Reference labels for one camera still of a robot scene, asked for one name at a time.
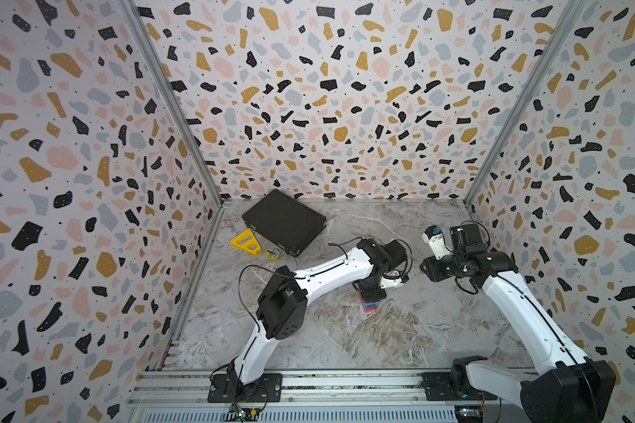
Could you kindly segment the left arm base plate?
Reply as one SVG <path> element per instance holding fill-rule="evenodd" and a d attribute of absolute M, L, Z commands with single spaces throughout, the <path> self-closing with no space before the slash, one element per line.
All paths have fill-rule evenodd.
<path fill-rule="evenodd" d="M 256 382 L 241 384 L 235 375 L 216 374 L 211 379 L 208 403 L 278 403 L 282 395 L 280 373 L 263 374 Z"/>

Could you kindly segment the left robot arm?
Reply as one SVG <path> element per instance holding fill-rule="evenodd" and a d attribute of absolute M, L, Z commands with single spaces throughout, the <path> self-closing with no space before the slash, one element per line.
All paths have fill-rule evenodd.
<path fill-rule="evenodd" d="M 387 290 L 409 281 L 413 265 L 411 248 L 405 241 L 381 244 L 361 238 L 339 257 L 311 268 L 292 271 L 282 266 L 271 278 L 250 313 L 254 328 L 240 354 L 229 365 L 228 374 L 241 386 L 257 382 L 264 374 L 277 345 L 303 325 L 307 308 L 330 292 L 351 285 L 366 305 L 378 304 Z"/>

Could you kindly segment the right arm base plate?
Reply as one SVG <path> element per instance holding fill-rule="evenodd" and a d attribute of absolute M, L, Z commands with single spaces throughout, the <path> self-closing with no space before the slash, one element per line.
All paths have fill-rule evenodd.
<path fill-rule="evenodd" d="M 421 386 L 427 401 L 497 400 L 493 394 L 478 391 L 467 382 L 458 382 L 450 371 L 424 372 L 421 377 Z"/>

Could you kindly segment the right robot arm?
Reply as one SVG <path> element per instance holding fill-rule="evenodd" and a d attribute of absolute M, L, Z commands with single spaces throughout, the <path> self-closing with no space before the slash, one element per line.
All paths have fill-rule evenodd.
<path fill-rule="evenodd" d="M 431 257 L 421 264 L 433 282 L 469 280 L 499 308 L 524 345 L 534 373 L 497 365 L 483 356 L 456 359 L 449 387 L 459 398 L 489 393 L 519 407 L 532 422 L 600 422 L 617 377 L 607 361 L 593 361 L 536 301 L 525 277 L 502 251 L 482 236 L 481 224 L 452 227 L 451 247 L 441 229 L 427 227 L 423 241 Z"/>

